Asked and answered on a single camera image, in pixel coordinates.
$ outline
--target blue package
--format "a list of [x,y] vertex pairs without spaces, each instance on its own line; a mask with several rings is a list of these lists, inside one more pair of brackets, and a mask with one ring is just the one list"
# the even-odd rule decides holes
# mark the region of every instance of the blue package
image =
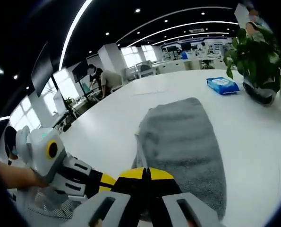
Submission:
[[219,93],[220,95],[227,95],[239,92],[238,85],[224,77],[208,78],[206,79],[207,85]]

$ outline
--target black ceiling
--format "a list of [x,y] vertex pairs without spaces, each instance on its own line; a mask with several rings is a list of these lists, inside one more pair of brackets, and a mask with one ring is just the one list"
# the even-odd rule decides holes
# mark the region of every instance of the black ceiling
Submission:
[[[58,69],[60,55],[70,25],[85,0],[38,0],[38,1],[0,1],[0,116],[11,114],[19,101],[33,87],[30,74],[34,63],[43,47],[48,42],[51,59],[55,70]],[[79,20],[70,39],[64,66],[69,67],[82,59],[96,53],[104,44],[119,40],[121,47],[130,45],[160,30],[186,23],[199,21],[229,21],[236,22],[234,10],[238,1],[177,0],[166,3],[164,0],[93,0]],[[232,9],[195,9],[175,13],[166,17],[163,15],[175,11],[195,7],[227,7]],[[127,33],[150,22],[138,30]],[[194,28],[208,28],[209,32],[227,32],[234,36],[237,25],[202,24],[175,28],[151,36],[137,45],[154,43],[167,38],[185,35],[184,31]]]

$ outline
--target white table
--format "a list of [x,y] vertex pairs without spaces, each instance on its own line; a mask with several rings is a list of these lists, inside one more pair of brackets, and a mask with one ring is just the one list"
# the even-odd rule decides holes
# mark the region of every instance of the white table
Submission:
[[[281,200],[281,115],[274,107],[254,103],[244,92],[221,96],[206,78],[224,70],[191,70],[146,77],[125,85],[79,117],[61,135],[66,150],[113,177],[131,167],[134,133],[150,108],[196,97],[213,124],[227,184],[227,227],[259,227]],[[149,93],[134,95],[137,90]]]

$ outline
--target black circle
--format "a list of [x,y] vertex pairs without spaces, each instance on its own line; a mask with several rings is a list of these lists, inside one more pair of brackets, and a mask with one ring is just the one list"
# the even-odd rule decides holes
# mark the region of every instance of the black circle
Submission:
[[49,147],[49,156],[51,158],[54,158],[57,154],[57,144],[56,143],[52,143]]

